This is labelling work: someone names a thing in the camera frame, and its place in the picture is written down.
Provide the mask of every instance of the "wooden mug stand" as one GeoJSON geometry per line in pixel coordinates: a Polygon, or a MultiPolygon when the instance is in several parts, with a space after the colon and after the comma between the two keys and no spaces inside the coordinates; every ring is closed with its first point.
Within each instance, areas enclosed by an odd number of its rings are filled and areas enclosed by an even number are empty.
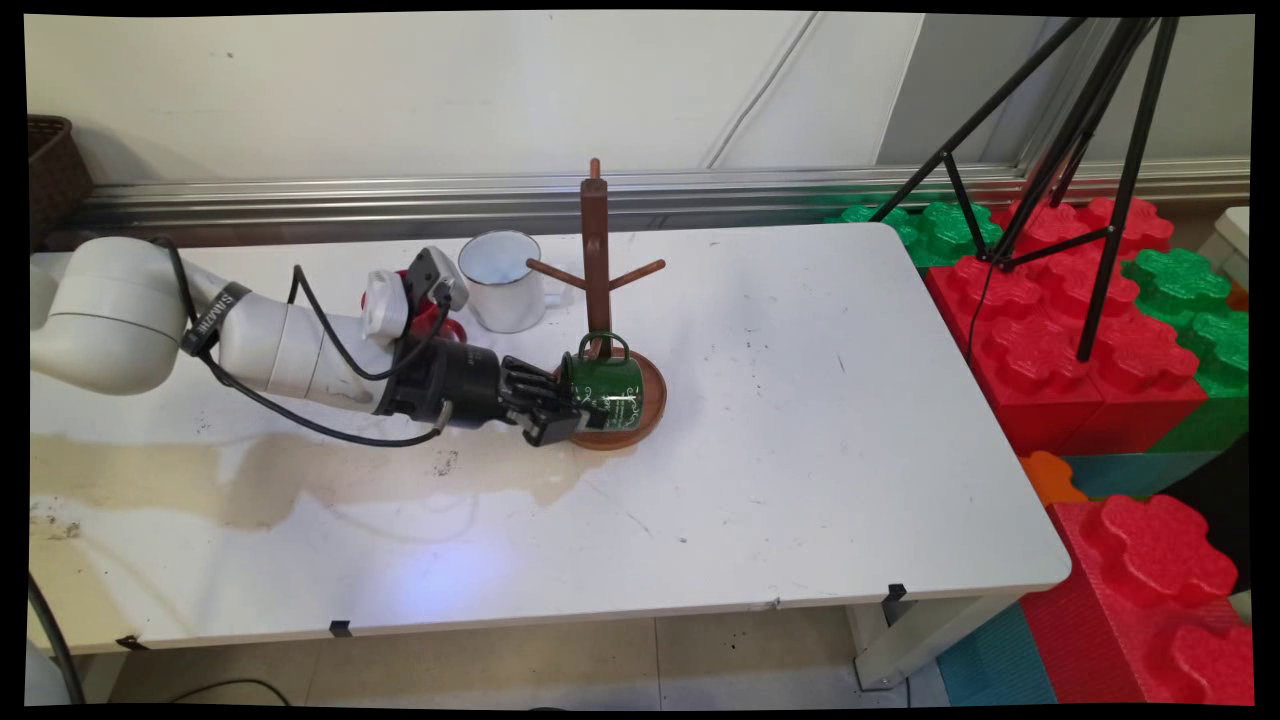
{"type": "MultiPolygon", "coordinates": [[[[582,181],[580,191],[582,202],[582,274],[585,277],[572,275],[534,259],[526,261],[530,269],[571,284],[586,293],[586,329],[589,332],[613,331],[613,318],[609,307],[611,292],[667,266],[666,260],[654,260],[648,265],[609,279],[608,193],[609,183],[600,178],[600,161],[591,158],[591,177],[582,181]]],[[[588,351],[589,356],[593,359],[599,357],[602,352],[608,352],[617,357],[622,355],[622,348],[613,347],[608,338],[593,340],[591,347],[588,351]]],[[[630,447],[648,437],[658,425],[663,410],[667,409],[667,380],[662,378],[662,373],[657,365],[648,357],[635,350],[631,351],[631,356],[640,364],[640,373],[644,378],[644,407],[640,411],[640,425],[634,430],[576,433],[570,438],[573,445],[590,450],[630,447]]]]}

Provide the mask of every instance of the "red component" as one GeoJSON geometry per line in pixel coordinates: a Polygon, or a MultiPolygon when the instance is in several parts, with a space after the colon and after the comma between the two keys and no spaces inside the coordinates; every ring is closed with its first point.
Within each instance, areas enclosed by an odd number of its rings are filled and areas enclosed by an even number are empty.
{"type": "Polygon", "coordinates": [[[1098,324],[1088,366],[1103,405],[1059,455],[1146,452],[1208,398],[1178,332],[1140,313],[1098,324]]]}
{"type": "Polygon", "coordinates": [[[1080,525],[1080,537],[1106,557],[1112,589],[1139,607],[1196,607],[1231,593],[1235,565],[1206,533],[1199,512],[1164,495],[1148,503],[1115,496],[1080,525]]]}
{"type": "MultiPolygon", "coordinates": [[[[408,274],[408,270],[396,270],[399,277],[408,274]]],[[[365,293],[360,293],[360,309],[365,309],[365,293]]],[[[440,309],[431,302],[429,299],[424,297],[421,306],[419,306],[417,315],[408,323],[408,334],[424,338],[431,334],[431,325],[435,324],[435,319],[440,316],[440,309]]],[[[439,337],[444,340],[454,340],[457,342],[467,341],[467,331],[461,323],[453,318],[445,318],[444,324],[440,325],[439,337]]]]}
{"type": "Polygon", "coordinates": [[[1253,705],[1253,630],[1217,635],[1199,625],[1174,630],[1167,653],[1157,653],[1152,674],[1172,688],[1174,702],[1253,705]]]}
{"type": "MultiPolygon", "coordinates": [[[[1084,327],[1101,263],[1102,250],[1089,246],[1029,263],[1041,265],[1036,282],[1043,291],[1041,307],[1050,319],[1075,332],[1084,327]]],[[[1133,302],[1138,300],[1138,283],[1120,274],[1120,264],[1116,263],[1111,272],[1111,284],[1107,286],[1107,299],[1102,304],[1102,323],[1137,313],[1133,302]]]]}
{"type": "MultiPolygon", "coordinates": [[[[1116,201],[1110,197],[1094,197],[1087,208],[1080,209],[1079,218],[1091,231],[1105,228],[1111,222],[1115,206],[1116,201]]],[[[1172,236],[1174,223],[1156,214],[1156,206],[1151,202],[1134,197],[1124,222],[1124,234],[1120,236],[1120,261],[1128,263],[1147,249],[1169,252],[1169,238],[1172,236]]]]}
{"type": "Polygon", "coordinates": [[[1020,602],[1059,702],[1253,703],[1235,566],[1198,512],[1167,496],[1047,511],[1071,574],[1020,602]]]}
{"type": "MultiPolygon", "coordinates": [[[[1015,201],[1007,209],[992,213],[991,222],[1004,229],[1009,229],[1009,220],[1012,219],[1016,210],[1018,202],[1015,201]]],[[[1093,228],[1076,217],[1075,208],[1065,202],[1057,208],[1050,208],[1048,200],[1041,200],[1036,205],[1036,210],[1032,211],[1032,217],[1027,220],[1027,224],[1023,225],[1021,234],[1018,236],[1014,256],[1027,255],[1056,242],[1080,237],[1091,229],[1093,228]]]]}
{"type": "Polygon", "coordinates": [[[1073,334],[1038,307],[1025,319],[977,329],[972,366],[1018,455],[1061,455],[1059,447],[1102,406],[1088,368],[1075,360],[1073,334]]]}
{"type": "MultiPolygon", "coordinates": [[[[933,296],[951,337],[961,348],[969,340],[969,323],[978,299],[982,297],[988,272],[988,263],[966,256],[951,268],[931,268],[924,277],[924,286],[933,296]]],[[[1011,273],[996,269],[991,273],[991,284],[987,287],[987,299],[978,314],[977,327],[989,328],[1000,318],[1025,319],[1038,315],[1039,300],[1039,287],[1027,278],[1021,266],[1011,273]]]]}

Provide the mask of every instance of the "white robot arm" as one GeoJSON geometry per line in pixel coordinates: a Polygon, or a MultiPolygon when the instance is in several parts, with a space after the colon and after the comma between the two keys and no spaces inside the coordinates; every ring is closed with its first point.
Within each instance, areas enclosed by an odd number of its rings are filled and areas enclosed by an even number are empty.
{"type": "MultiPolygon", "coordinates": [[[[518,424],[534,446],[603,427],[603,414],[572,401],[567,373],[556,379],[515,357],[499,363],[488,348],[434,332],[426,338],[410,333],[408,320],[424,304],[457,310],[466,302],[466,287],[438,249],[421,251],[403,279],[370,273],[362,318],[317,314],[301,270],[294,272],[311,307],[292,297],[264,297],[186,264],[172,247],[129,237],[92,240],[72,255],[61,282],[31,266],[31,369],[92,392],[136,395],[160,386],[182,350],[275,413],[330,437],[381,447],[425,442],[445,423],[518,424]],[[205,350],[212,340],[216,363],[205,350]],[[403,414],[435,427],[403,441],[360,438],[320,427],[260,393],[403,414]]],[[[439,313],[436,328],[445,315],[439,313]]]]}
{"type": "MultiPolygon", "coordinates": [[[[196,310],[225,302],[230,283],[186,264],[196,310]]],[[[187,315],[168,254],[129,237],[100,237],[72,255],[58,283],[31,266],[31,369],[105,395],[136,395],[173,370],[187,315]]],[[[360,318],[329,316],[356,361],[371,373],[393,348],[362,337],[360,318]]],[[[372,413],[387,380],[366,380],[335,351],[312,309],[250,292],[221,318],[219,364],[246,386],[334,407],[372,413]]]]}

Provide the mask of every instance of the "green mug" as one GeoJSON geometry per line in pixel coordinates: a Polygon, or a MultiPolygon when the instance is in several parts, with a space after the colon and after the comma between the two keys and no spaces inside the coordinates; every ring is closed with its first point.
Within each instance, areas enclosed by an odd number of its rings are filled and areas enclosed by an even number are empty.
{"type": "Polygon", "coordinates": [[[573,401],[599,410],[604,415],[603,424],[589,423],[585,429],[596,432],[631,430],[640,425],[640,411],[644,410],[644,377],[640,364],[631,357],[627,341],[611,332],[590,332],[582,336],[577,355],[564,354],[568,384],[573,401]],[[608,337],[622,346],[622,357],[586,356],[586,346],[596,337],[608,337]]]}

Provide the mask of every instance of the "black tripod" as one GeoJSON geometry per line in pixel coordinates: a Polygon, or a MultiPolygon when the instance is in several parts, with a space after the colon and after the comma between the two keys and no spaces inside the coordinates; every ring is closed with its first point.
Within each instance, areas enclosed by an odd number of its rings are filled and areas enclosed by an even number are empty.
{"type": "MultiPolygon", "coordinates": [[[[992,110],[1000,106],[1015,90],[1023,83],[1036,69],[1047,59],[1050,55],[1057,50],[1068,37],[1071,36],[1083,23],[1085,18],[1071,18],[1068,20],[1052,37],[1044,42],[1021,68],[1010,77],[1005,85],[991,96],[978,111],[973,114],[972,118],[965,120],[960,129],[957,129],[942,147],[929,158],[919,170],[913,174],[906,183],[888,199],[887,202],[881,205],[876,214],[870,217],[870,222],[879,222],[888,215],[890,210],[897,206],[920,182],[929,176],[937,167],[938,163],[943,163],[947,168],[947,174],[951,178],[951,186],[955,188],[956,200],[960,204],[960,209],[964,213],[965,222],[969,224],[969,232],[973,234],[974,250],[977,251],[977,258],[984,263],[991,263],[991,269],[988,270],[987,281],[991,281],[991,272],[997,266],[1002,272],[1010,272],[1015,266],[1023,263],[1029,263],[1032,260],[1038,260],[1041,258],[1047,258],[1055,252],[1061,252],[1064,250],[1070,250],[1071,247],[1078,247],[1094,240],[1106,238],[1106,243],[1102,247],[1102,261],[1098,265],[1098,274],[1093,283],[1093,295],[1089,299],[1089,310],[1084,318],[1084,329],[1080,332],[1080,345],[1076,348],[1076,359],[1082,363],[1089,360],[1089,354],[1093,351],[1093,340],[1098,332],[1098,320],[1102,316],[1102,302],[1107,296],[1107,287],[1111,284],[1111,270],[1115,266],[1116,256],[1120,252],[1120,237],[1124,234],[1125,219],[1129,215],[1129,204],[1133,200],[1133,190],[1138,182],[1138,168],[1142,164],[1142,155],[1147,147],[1147,135],[1151,131],[1151,120],[1156,114],[1156,101],[1160,99],[1160,86],[1165,78],[1165,69],[1169,67],[1169,53],[1174,46],[1174,33],[1178,29],[1178,18],[1124,18],[1119,22],[1116,28],[1112,31],[1111,37],[1107,40],[1102,54],[1098,56],[1097,64],[1089,73],[1089,78],[1085,81],[1084,87],[1080,90],[1080,95],[1075,99],[1075,104],[1071,105],[1071,110],[1068,113],[1066,119],[1062,122],[1062,127],[1059,129],[1057,135],[1053,137],[1053,142],[1050,143],[1048,150],[1044,151],[1044,156],[1039,159],[1038,165],[1032,172],[1025,187],[1023,188],[1023,196],[1018,202],[1018,209],[1014,211],[1012,218],[1009,220],[1009,227],[1005,228],[1005,234],[1001,236],[1000,242],[995,247],[987,247],[983,242],[982,233],[978,231],[978,220],[974,218],[973,206],[969,202],[969,195],[964,190],[964,182],[960,179],[960,170],[956,168],[955,159],[951,154],[955,149],[964,142],[969,133],[974,131],[992,110]],[[1129,61],[1133,59],[1133,54],[1137,51],[1138,45],[1147,37],[1156,24],[1160,24],[1160,32],[1156,35],[1156,47],[1151,55],[1151,64],[1147,68],[1147,79],[1142,87],[1142,101],[1138,105],[1138,114],[1133,123],[1133,135],[1129,137],[1129,151],[1125,155],[1124,169],[1120,173],[1120,186],[1116,190],[1115,208],[1111,211],[1111,223],[1101,229],[1088,232],[1080,237],[1066,240],[1037,250],[1034,252],[1028,252],[1020,258],[1014,258],[1014,247],[1018,241],[1019,233],[1027,225],[1030,219],[1032,213],[1036,210],[1041,201],[1041,197],[1048,191],[1050,184],[1055,177],[1059,178],[1057,184],[1053,187],[1053,192],[1050,196],[1050,206],[1056,208],[1062,197],[1066,195],[1066,188],[1071,183],[1071,178],[1075,176],[1075,170],[1080,167],[1080,160],[1084,158],[1084,152],[1088,150],[1089,141],[1093,138],[1093,133],[1098,128],[1098,123],[1102,122],[1102,115],[1106,114],[1107,105],[1111,102],[1111,97],[1115,95],[1116,87],[1120,85],[1120,79],[1124,77],[1125,70],[1129,68],[1129,61]]],[[[986,290],[983,290],[983,296],[986,296],[986,290]]],[[[978,311],[982,310],[982,300],[978,302],[978,307],[974,310],[974,319],[977,320],[978,311]]]]}

